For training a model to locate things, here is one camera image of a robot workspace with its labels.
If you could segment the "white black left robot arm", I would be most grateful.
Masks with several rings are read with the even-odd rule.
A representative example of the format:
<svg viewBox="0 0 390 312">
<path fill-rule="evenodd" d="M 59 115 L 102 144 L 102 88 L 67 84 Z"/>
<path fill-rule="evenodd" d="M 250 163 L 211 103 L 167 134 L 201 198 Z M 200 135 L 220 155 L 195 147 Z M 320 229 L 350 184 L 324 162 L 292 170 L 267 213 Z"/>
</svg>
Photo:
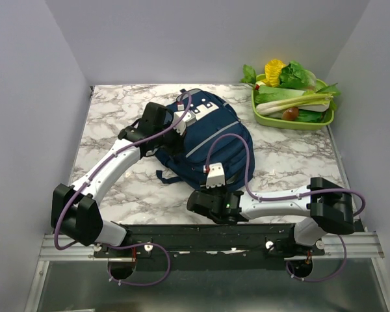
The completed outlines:
<svg viewBox="0 0 390 312">
<path fill-rule="evenodd" d="M 71 185 L 60 184 L 54 189 L 51 225 L 56 249 L 71 247 L 60 244 L 59 235 L 64 234 L 73 244 L 109 245 L 118 257 L 130 252 L 126 228 L 105 220 L 99 206 L 115 182 L 147 154 L 159 148 L 181 150 L 191 106 L 190 100 L 179 100 L 174 109 L 149 102 L 143 115 L 120 131 L 113 146 L 90 171 Z"/>
</svg>

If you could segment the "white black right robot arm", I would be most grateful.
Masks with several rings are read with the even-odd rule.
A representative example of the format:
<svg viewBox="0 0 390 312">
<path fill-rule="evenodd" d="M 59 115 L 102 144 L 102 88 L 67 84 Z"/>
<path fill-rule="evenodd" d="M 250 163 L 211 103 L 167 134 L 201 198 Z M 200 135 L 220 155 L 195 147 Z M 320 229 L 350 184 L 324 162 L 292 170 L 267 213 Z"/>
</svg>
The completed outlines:
<svg viewBox="0 0 390 312">
<path fill-rule="evenodd" d="M 301 216 L 286 247 L 299 255 L 327 234 L 355 232 L 352 193 L 322 177 L 308 185 L 278 192 L 230 192 L 226 187 L 195 190 L 187 209 L 216 224 L 237 224 L 265 216 Z"/>
</svg>

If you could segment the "navy blue student backpack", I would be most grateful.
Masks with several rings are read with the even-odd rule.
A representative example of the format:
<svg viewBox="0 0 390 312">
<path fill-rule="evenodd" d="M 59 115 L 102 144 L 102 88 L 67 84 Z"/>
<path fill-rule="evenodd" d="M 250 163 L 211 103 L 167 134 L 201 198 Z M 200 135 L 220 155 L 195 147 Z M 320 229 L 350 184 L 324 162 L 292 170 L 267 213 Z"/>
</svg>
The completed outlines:
<svg viewBox="0 0 390 312">
<path fill-rule="evenodd" d="M 203 167 L 207 154 L 211 150 L 210 164 L 221 163 L 224 167 L 226 186 L 229 191 L 236 191 L 244 186 L 246 168 L 246 150 L 240 139 L 225 136 L 233 133 L 242 137 L 250 152 L 248 180 L 253 177 L 255 169 L 253 140 L 249 130 L 241 122 L 233 107 L 215 94 L 195 88 L 189 91 L 182 89 L 182 96 L 167 107 L 177 111 L 179 101 L 188 103 L 191 95 L 189 112 L 195 121 L 187 127 L 183 140 L 183 152 L 171 155 L 165 149 L 158 149 L 155 157 L 166 168 L 173 171 L 174 177 L 164 178 L 163 171 L 157 170 L 157 178 L 164 184 L 185 182 L 193 189 L 200 189 L 206 182 Z"/>
</svg>

